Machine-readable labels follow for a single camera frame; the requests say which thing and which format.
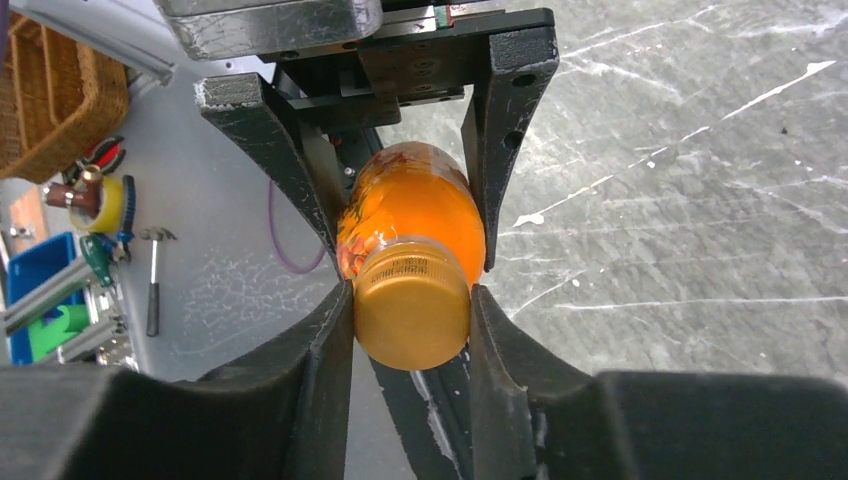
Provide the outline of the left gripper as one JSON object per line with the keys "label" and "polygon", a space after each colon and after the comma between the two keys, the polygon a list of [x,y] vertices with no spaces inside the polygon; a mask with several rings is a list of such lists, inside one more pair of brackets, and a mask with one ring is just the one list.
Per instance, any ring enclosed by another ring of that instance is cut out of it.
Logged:
{"label": "left gripper", "polygon": [[531,120],[559,65],[549,8],[454,17],[421,33],[357,42],[326,56],[280,60],[298,98],[259,74],[206,77],[193,85],[200,115],[268,177],[321,241],[311,263],[293,263],[268,232],[292,273],[314,270],[336,249],[343,187],[324,134],[396,125],[405,107],[473,94],[461,126],[471,192],[485,231],[484,270],[493,269],[500,211]]}

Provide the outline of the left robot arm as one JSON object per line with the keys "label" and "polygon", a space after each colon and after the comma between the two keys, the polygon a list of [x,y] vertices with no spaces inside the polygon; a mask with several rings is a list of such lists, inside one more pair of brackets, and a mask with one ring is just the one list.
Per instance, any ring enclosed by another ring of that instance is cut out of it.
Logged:
{"label": "left robot arm", "polygon": [[370,139],[404,107],[473,95],[461,127],[495,264],[500,211],[524,136],[558,65],[553,12],[487,1],[14,1],[11,8],[165,81],[199,76],[201,116],[247,154],[328,250],[340,160],[327,136]]}

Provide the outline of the small clear orange bottle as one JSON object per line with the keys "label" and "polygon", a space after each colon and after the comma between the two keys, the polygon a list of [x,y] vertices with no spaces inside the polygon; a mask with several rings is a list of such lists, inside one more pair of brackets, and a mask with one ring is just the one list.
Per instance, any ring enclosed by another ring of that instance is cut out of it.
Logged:
{"label": "small clear orange bottle", "polygon": [[336,260],[355,278],[369,255],[398,241],[432,241],[476,283],[486,257],[481,215],[457,161],[439,147],[402,142],[360,171],[337,223]]}

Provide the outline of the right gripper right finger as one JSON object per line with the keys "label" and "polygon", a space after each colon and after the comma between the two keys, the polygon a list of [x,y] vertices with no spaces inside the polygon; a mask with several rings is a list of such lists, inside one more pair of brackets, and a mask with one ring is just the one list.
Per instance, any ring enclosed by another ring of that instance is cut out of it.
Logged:
{"label": "right gripper right finger", "polygon": [[847,390],[821,378],[589,375],[471,297],[479,479],[843,479]]}

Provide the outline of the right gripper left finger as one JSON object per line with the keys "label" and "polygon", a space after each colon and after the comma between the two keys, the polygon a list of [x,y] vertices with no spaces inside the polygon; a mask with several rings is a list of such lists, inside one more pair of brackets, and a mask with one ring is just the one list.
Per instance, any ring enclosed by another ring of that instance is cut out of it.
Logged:
{"label": "right gripper left finger", "polygon": [[1,371],[5,479],[340,479],[350,283],[194,381],[88,363]]}

